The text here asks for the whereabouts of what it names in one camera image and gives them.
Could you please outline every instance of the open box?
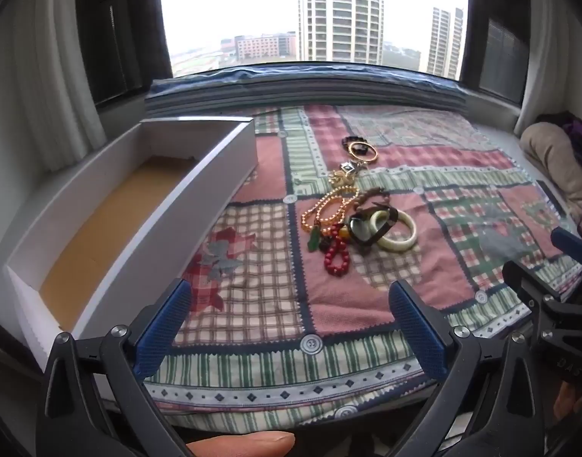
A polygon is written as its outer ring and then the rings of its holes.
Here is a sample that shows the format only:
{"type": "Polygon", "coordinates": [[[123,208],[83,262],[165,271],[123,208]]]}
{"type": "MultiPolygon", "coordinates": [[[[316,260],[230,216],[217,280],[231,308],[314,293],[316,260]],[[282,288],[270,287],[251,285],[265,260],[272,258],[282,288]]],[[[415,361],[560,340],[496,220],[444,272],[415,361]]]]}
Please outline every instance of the open box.
{"type": "Polygon", "coordinates": [[[39,365],[61,331],[101,336],[155,302],[256,165],[241,117],[144,120],[85,161],[5,264],[39,365]]]}

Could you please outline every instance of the plaid bedsheet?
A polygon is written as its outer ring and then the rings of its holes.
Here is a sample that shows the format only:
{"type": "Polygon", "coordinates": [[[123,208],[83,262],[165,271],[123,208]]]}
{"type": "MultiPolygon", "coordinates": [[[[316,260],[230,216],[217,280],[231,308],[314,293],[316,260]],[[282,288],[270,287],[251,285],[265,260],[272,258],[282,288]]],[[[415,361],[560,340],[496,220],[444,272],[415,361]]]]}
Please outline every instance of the plaid bedsheet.
{"type": "Polygon", "coordinates": [[[561,223],[545,194],[458,114],[326,105],[240,113],[254,116],[259,165],[188,263],[192,312],[146,382],[174,424],[292,428],[432,383],[389,311],[394,280],[408,280],[452,325],[490,337],[528,314],[502,282],[506,260],[562,292],[580,277],[549,241],[561,223]],[[307,252],[299,218],[348,159],[347,135],[380,152],[357,185],[384,187],[417,222],[418,242],[404,253],[350,248],[339,279],[307,252]]]}

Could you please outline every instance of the blue gripper pad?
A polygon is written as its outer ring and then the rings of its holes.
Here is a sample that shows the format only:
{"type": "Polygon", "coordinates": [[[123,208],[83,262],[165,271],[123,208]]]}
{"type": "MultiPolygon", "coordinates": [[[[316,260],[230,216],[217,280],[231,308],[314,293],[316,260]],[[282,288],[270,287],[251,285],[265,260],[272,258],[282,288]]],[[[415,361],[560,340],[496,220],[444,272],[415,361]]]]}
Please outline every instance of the blue gripper pad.
{"type": "Polygon", "coordinates": [[[390,286],[389,307],[424,373],[445,380],[449,371],[444,344],[398,282],[390,286]]]}
{"type": "Polygon", "coordinates": [[[159,369],[187,318],[191,302],[192,288],[188,282],[181,280],[136,344],[133,372],[138,380],[153,376],[159,369]]]}
{"type": "Polygon", "coordinates": [[[551,244],[560,251],[572,257],[576,262],[582,264],[582,239],[572,235],[562,227],[554,228],[551,231],[551,244]]]}

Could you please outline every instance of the hand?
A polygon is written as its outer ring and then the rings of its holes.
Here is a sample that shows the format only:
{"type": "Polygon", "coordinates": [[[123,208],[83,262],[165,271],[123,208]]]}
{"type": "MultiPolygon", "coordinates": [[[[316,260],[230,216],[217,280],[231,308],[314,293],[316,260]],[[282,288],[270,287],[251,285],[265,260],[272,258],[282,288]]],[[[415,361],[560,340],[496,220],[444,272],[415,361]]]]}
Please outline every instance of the hand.
{"type": "Polygon", "coordinates": [[[582,396],[577,393],[576,388],[566,383],[561,382],[560,391],[554,404],[554,416],[560,421],[564,419],[571,412],[579,412],[582,409],[582,396]]]}
{"type": "Polygon", "coordinates": [[[260,431],[249,435],[217,436],[187,444],[196,457],[284,457],[295,436],[284,431],[260,431]]]}

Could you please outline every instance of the purple fabric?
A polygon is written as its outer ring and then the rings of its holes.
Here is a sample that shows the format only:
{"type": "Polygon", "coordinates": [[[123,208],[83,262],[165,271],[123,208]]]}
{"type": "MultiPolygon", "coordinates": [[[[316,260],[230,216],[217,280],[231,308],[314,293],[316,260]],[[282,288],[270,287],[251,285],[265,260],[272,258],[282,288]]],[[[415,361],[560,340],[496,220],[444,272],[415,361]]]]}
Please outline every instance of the purple fabric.
{"type": "Polygon", "coordinates": [[[582,166],[582,120],[569,111],[564,111],[552,115],[539,115],[537,121],[548,121],[561,127],[570,138],[575,159],[582,166]]]}

